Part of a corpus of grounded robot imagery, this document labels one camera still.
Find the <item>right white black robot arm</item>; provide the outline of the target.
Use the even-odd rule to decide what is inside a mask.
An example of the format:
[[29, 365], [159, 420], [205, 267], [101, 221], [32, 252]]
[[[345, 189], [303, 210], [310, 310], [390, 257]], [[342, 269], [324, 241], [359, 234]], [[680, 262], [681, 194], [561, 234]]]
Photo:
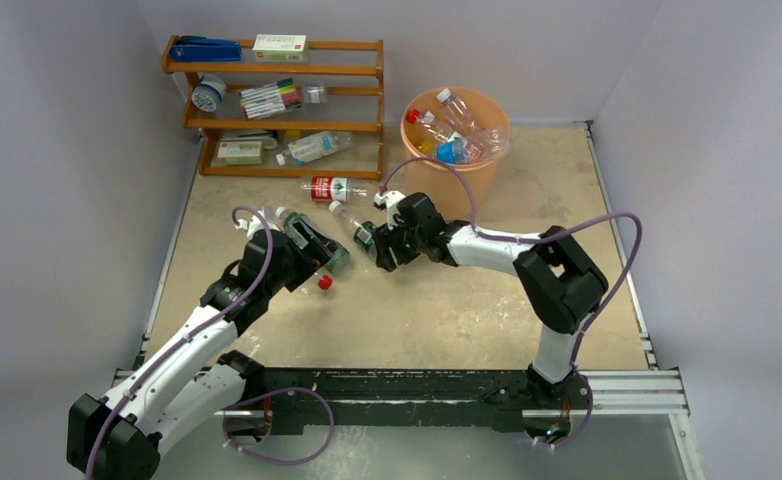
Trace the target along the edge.
[[374, 197], [386, 221], [372, 238], [377, 267], [392, 272], [414, 259], [450, 267], [480, 267], [517, 278], [542, 322], [528, 392], [543, 407], [563, 399], [575, 374], [580, 329], [601, 307], [608, 280], [566, 229], [542, 234], [478, 230], [471, 222], [448, 222], [424, 193], [386, 190]]

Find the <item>white box on bottom shelf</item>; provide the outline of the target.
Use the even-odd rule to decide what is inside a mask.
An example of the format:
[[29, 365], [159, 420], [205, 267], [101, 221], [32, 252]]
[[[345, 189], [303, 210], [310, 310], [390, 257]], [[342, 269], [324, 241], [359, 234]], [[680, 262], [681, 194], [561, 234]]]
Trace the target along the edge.
[[227, 166], [259, 165], [263, 143], [258, 140], [232, 140], [219, 143], [216, 158]]

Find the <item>clear bottle on shelf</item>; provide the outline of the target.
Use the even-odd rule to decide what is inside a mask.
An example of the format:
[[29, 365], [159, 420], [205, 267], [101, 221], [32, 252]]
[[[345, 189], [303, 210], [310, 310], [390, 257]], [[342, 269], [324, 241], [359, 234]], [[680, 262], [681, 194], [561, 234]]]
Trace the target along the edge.
[[279, 166], [303, 166], [348, 149], [353, 144], [354, 136], [350, 132], [322, 131], [289, 143], [275, 159]]

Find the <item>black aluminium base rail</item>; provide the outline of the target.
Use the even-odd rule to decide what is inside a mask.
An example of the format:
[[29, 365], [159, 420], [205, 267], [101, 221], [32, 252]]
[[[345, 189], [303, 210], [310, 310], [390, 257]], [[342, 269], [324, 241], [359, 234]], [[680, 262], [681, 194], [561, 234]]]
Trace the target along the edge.
[[265, 368], [254, 362], [207, 367], [135, 399], [161, 398], [135, 415], [146, 432], [177, 439], [217, 411], [269, 418], [275, 435], [309, 425], [488, 427], [558, 443], [593, 414], [675, 415], [689, 411], [678, 371], [591, 371], [562, 387], [535, 384], [523, 370]]

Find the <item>wooden three-tier shelf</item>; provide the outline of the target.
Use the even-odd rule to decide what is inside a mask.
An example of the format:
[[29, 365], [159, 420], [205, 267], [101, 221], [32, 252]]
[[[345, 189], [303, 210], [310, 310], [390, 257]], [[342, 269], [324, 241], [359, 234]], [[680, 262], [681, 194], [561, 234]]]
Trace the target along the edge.
[[[199, 130], [202, 147], [197, 170], [203, 176], [298, 178], [304, 176], [346, 176], [379, 180], [385, 167], [385, 88], [384, 44], [375, 41], [308, 42], [307, 63], [258, 62], [252, 39], [238, 41], [242, 58], [234, 62], [180, 62], [171, 51], [181, 38], [172, 36], [161, 56], [161, 67], [167, 74], [185, 76], [188, 88], [194, 90], [206, 74], [226, 82], [223, 106], [205, 112], [186, 101], [182, 124]], [[241, 91], [258, 88], [274, 80], [290, 78], [293, 87], [287, 98], [297, 100], [307, 80], [322, 80], [328, 92], [325, 107], [308, 105], [268, 117], [247, 118], [239, 103]], [[280, 166], [265, 159], [259, 166], [228, 166], [216, 159], [222, 138], [239, 130], [261, 129], [284, 133], [296, 130], [302, 134], [322, 131], [349, 132], [356, 135], [359, 153], [350, 162], [325, 159], [319, 167]]]

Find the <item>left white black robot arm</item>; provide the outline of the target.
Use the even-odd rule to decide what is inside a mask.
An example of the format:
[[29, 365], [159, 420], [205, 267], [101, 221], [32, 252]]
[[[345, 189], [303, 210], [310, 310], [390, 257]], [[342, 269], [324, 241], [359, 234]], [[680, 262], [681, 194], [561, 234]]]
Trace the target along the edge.
[[125, 380], [70, 407], [66, 461], [88, 479], [149, 479], [185, 435], [221, 409], [260, 405], [272, 419], [273, 397], [312, 391], [275, 384], [249, 356], [226, 352], [264, 315], [281, 290], [311, 279], [327, 288], [316, 241], [295, 240], [257, 214], [238, 220], [247, 241], [171, 339]]

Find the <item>orange plastic bin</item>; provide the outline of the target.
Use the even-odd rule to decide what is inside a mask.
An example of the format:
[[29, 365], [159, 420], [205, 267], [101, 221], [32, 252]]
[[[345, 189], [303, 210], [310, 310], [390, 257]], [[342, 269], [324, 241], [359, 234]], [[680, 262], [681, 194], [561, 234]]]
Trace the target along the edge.
[[[452, 87], [450, 91], [459, 94], [472, 108], [476, 119], [486, 127], [510, 129], [510, 121], [503, 108], [489, 96], [463, 87]], [[471, 207], [480, 207], [486, 199], [502, 156], [499, 153], [492, 159], [458, 166], [455, 172], [432, 162], [409, 163], [400, 170], [405, 176], [404, 191], [427, 194], [446, 219], [466, 219]]]

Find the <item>red label bottle red cap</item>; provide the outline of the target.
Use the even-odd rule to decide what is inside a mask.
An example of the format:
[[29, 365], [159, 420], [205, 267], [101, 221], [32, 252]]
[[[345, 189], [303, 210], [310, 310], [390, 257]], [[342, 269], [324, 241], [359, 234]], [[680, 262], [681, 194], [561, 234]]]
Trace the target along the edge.
[[410, 109], [405, 120], [418, 129], [423, 141], [433, 149], [460, 137], [453, 127], [438, 119], [429, 110]]

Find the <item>clear bottle blue label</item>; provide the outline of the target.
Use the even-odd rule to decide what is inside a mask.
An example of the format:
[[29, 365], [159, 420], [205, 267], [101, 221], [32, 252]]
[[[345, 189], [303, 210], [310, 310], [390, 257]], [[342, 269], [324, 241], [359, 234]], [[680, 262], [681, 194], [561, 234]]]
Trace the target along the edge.
[[469, 165], [502, 157], [510, 150], [510, 132], [504, 127], [458, 137], [436, 149], [436, 159], [451, 165]]

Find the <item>green tinted plastic bottle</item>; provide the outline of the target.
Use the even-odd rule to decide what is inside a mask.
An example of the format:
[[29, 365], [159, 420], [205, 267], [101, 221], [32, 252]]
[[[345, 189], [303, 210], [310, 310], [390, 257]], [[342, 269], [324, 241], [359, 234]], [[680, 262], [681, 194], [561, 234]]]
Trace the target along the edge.
[[287, 207], [277, 207], [275, 215], [295, 244], [330, 274], [337, 275], [348, 265], [350, 252], [308, 215]]

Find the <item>dark green label clear bottle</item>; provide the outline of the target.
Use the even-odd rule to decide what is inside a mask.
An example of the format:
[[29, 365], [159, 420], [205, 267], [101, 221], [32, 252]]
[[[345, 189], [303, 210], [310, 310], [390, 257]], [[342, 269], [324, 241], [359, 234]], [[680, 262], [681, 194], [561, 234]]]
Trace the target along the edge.
[[339, 223], [358, 249], [364, 252], [372, 261], [375, 261], [377, 259], [377, 247], [373, 236], [376, 229], [375, 224], [355, 214], [340, 201], [331, 202], [328, 210], [339, 220]]

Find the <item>blue stapler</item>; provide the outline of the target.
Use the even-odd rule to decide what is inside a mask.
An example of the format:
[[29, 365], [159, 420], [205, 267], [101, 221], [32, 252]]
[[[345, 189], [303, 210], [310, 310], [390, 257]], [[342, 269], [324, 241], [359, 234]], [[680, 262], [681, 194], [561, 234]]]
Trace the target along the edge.
[[183, 63], [238, 62], [242, 59], [242, 48], [232, 40], [185, 35], [177, 38], [168, 55]]

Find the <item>blue white tape roll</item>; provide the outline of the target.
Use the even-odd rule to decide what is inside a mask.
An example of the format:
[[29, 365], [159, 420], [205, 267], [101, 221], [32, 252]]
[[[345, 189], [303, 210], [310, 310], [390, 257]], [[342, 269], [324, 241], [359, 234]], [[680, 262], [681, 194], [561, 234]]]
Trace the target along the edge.
[[214, 113], [221, 106], [226, 96], [227, 85], [214, 74], [204, 74], [191, 92], [191, 102], [199, 110]]

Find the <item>clear bottle purple label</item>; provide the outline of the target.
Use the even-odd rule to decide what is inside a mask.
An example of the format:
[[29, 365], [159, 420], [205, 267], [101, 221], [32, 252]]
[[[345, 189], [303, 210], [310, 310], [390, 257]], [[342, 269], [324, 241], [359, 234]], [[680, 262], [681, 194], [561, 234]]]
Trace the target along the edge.
[[483, 130], [473, 111], [465, 100], [449, 88], [443, 88], [436, 94], [441, 104], [446, 122], [459, 134], [470, 136]]

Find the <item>white green small box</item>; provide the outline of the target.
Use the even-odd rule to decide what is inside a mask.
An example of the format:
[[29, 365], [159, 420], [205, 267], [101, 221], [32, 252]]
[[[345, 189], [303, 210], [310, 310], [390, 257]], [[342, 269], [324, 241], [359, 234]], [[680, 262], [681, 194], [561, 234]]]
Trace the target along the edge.
[[262, 63], [306, 63], [309, 60], [306, 35], [258, 34], [252, 52]]

